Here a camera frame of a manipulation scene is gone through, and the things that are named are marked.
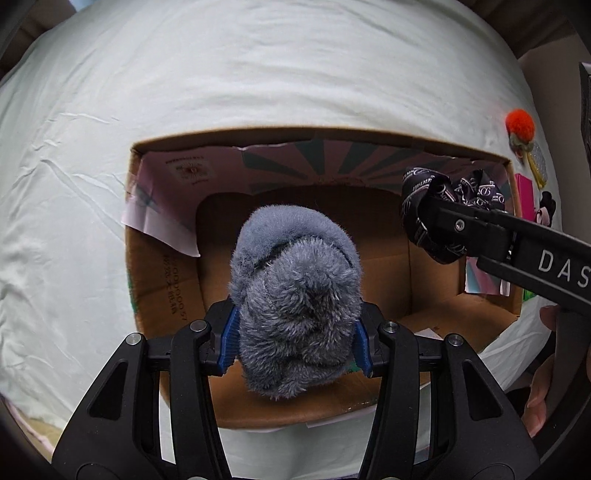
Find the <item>person right hand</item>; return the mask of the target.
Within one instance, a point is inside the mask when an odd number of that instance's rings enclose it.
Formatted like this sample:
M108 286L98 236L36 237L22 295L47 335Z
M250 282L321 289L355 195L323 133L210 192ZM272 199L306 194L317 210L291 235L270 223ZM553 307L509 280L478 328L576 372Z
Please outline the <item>person right hand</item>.
M540 319L549 330L556 329L558 313L557 305L546 306L540 310ZM536 370L531 383L531 390L522 422L531 437L535 437L542 429L548 418L546 396L551 386L554 368L554 356L549 357Z

